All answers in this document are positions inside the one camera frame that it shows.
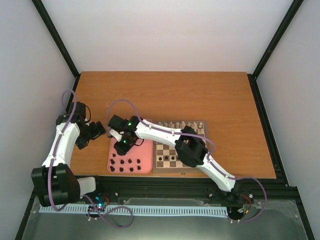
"chessboard square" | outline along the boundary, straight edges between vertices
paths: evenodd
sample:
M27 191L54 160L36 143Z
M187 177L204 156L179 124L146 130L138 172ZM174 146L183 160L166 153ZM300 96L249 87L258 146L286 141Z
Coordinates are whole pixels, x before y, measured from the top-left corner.
M170 154L170 150L163 150L163 155L168 156Z
M167 169L170 168L170 162L169 161L164 161L163 162L163 167L167 168Z
M163 161L157 161L156 162L156 167L157 168L163 168L164 167L164 162Z
M175 161L171 161L170 162L170 168L175 168L176 167L176 162Z
M175 162L175 167L176 168L182 168L182 162L181 161L176 161Z

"black cable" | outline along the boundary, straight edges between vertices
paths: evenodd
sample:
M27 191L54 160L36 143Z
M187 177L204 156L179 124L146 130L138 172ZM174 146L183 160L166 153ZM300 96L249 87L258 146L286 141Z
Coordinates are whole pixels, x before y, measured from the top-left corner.
M90 111L90 108L89 108L87 105L85 105L85 107L88 108L89 113L90 113L90 118L89 118L89 120L85 121L85 123L87 124L87 123L90 122L90 120L91 120L91 111Z
M144 143L144 139L142 139L142 142L140 143L140 145L135 144L135 146L140 147L143 143Z

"black metal frame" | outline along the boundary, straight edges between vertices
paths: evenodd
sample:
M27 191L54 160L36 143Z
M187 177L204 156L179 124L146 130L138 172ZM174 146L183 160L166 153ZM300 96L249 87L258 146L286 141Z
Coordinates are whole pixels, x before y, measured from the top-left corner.
M260 117L261 125L276 173L276 179L261 179L260 181L266 190L268 199L295 200L304 228L306 230L306 234L308 238L312 240L315 238L312 233L298 189L296 187L288 186L286 173L279 155L276 141L272 133L272 129L257 84L257 78L259 74L263 70L272 52L276 48L281 37L285 33L287 27L294 18L303 1L304 0L293 0L290 8L288 9L281 24L275 32L270 44L265 50L253 74L248 74L248 80L251 86L256 108ZM75 91L80 79L80 74L78 73L70 55L68 54L68 51L65 45L63 44L54 24L52 23L42 1L32 0L32 2L34 3L40 16L42 17L42 20L47 26L52 38L54 39L57 47L59 48L67 65L69 66L72 74L75 77L75 83L73 86L73 90ZM72 96L69 99L68 106L70 105L71 101ZM211 204L219 203L227 207L233 206L232 204L219 199L219 196L216 195L216 193L219 192L217 185L215 185L211 179L207 178L150 178L108 176L100 177L100 183L101 187L108 192L110 200L112 202L118 202L119 199L122 200L129 198L183 198L198 199ZM243 180L243 190L245 192L250 191L256 199L264 198L262 190L253 181ZM24 218L21 222L19 231L16 236L16 240L21 239L23 236L23 232L29 218L30 209L34 202L34 197L35 195L33 194L30 198L27 210L25 212Z

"transparent plastic sheet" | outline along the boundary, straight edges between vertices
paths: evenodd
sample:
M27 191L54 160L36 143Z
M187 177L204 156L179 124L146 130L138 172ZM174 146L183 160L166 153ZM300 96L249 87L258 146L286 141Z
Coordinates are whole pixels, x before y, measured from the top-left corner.
M212 206L202 200L120 198L119 205L157 206ZM255 200L246 219L254 216L263 207L264 201ZM83 214L39 213L40 203L34 201L25 228L23 240L51 239L291 239L306 240L307 235L298 208L291 200L269 200L265 212L248 223L230 224L230 221L215 217L135 217L132 225L123 230L111 228L103 221L88 221ZM118 223L126 223L127 216L110 216Z

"pink tray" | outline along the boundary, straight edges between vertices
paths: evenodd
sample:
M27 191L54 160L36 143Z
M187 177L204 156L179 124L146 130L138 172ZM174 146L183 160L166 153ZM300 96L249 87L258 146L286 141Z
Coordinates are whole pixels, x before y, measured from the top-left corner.
M141 143L141 139L139 139L136 144L139 145ZM110 173L114 174L146 174L152 170L152 162L153 162L153 141L152 140L144 140L141 146L133 146L130 151L124 155L120 156L117 154L117 151L114 148L117 140L115 138L111 139L110 143L110 151L108 157L108 170Z

